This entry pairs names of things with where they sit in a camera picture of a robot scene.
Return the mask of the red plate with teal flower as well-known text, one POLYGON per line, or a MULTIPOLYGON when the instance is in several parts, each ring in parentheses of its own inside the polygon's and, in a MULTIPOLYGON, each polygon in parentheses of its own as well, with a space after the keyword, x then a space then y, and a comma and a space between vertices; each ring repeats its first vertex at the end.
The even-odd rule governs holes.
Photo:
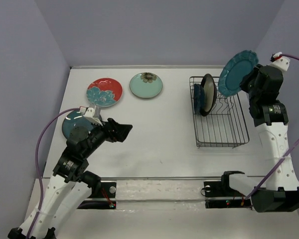
POLYGON ((115 105, 123 95, 123 87, 115 79, 100 78, 92 82, 86 91, 89 103, 107 108, 115 105))

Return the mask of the dark blue shell-shaped plate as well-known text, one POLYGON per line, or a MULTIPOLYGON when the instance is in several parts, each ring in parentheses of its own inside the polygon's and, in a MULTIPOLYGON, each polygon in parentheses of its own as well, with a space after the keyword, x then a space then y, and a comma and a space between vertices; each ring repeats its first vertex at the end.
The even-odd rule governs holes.
POLYGON ((196 115, 200 114, 201 109, 205 105, 205 92, 203 87, 195 83, 193 88, 193 100, 194 100, 194 113, 196 115))

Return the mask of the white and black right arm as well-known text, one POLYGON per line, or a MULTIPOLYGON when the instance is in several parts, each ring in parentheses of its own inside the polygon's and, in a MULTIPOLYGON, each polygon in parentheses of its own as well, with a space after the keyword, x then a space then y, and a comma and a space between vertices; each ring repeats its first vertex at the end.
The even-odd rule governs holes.
POLYGON ((240 84, 249 96, 250 115, 269 172, 257 183, 241 171, 225 171, 219 183, 224 195, 239 192, 259 213, 293 212, 299 208, 299 181, 291 158, 294 148, 288 142, 287 109, 277 99, 283 80, 280 69, 258 64, 240 84))

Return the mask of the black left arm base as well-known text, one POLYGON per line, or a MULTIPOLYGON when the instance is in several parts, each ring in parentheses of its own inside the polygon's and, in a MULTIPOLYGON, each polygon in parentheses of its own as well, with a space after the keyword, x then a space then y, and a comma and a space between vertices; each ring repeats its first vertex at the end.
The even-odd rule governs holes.
POLYGON ((116 182, 102 182, 100 189, 95 189, 92 194, 78 207, 82 210, 114 210, 116 209, 116 182))

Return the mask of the dark teal round plate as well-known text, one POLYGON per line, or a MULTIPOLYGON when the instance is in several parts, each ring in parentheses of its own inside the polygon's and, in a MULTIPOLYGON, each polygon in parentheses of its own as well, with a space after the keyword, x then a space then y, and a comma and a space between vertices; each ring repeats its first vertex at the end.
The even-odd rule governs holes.
POLYGON ((96 126, 85 119, 79 110, 72 111, 62 123, 62 133, 67 140, 79 141, 85 139, 96 126))

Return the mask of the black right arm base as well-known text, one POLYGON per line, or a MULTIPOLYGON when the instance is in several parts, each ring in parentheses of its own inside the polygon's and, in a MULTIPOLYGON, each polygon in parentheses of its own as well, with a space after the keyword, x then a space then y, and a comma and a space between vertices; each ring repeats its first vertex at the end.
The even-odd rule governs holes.
POLYGON ((200 193, 205 197, 207 209, 248 208, 252 209, 251 200, 229 187, 229 176, 232 174, 245 175, 241 171, 225 171, 220 181, 206 181, 200 193))

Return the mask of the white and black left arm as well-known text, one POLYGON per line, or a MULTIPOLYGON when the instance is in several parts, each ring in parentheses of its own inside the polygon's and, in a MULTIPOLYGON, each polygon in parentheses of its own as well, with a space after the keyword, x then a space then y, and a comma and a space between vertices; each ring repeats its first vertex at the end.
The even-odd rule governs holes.
POLYGON ((73 128, 45 192, 28 218, 10 230, 8 238, 54 239, 80 204, 100 192, 101 178, 87 170, 88 157, 105 141, 124 142, 132 128, 112 118, 91 131, 82 126, 73 128))

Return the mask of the teal scalloped embossed plate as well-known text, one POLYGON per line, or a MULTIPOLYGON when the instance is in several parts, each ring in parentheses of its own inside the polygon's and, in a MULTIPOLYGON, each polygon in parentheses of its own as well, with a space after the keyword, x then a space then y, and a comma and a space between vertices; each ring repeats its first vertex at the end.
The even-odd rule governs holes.
POLYGON ((258 64, 257 54, 244 50, 232 57, 224 66, 218 80, 218 91, 225 97, 230 97, 241 91, 240 83, 258 64))

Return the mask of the cream plate with purple rim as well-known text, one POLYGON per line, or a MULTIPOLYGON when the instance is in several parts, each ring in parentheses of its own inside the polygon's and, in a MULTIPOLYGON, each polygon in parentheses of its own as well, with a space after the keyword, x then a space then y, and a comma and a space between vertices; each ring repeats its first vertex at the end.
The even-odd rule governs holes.
POLYGON ((200 114, 203 117, 206 117, 212 111, 215 105, 217 88, 214 78, 210 74, 204 75, 200 85, 204 90, 204 104, 201 106, 200 114))

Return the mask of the light green flower plate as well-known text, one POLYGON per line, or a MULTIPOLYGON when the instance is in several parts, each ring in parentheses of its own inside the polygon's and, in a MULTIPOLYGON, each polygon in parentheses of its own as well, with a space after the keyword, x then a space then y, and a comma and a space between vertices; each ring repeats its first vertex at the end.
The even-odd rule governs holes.
POLYGON ((151 99, 158 96, 163 89, 161 78, 151 72, 142 72, 134 75, 129 83, 133 95, 141 99, 151 99))

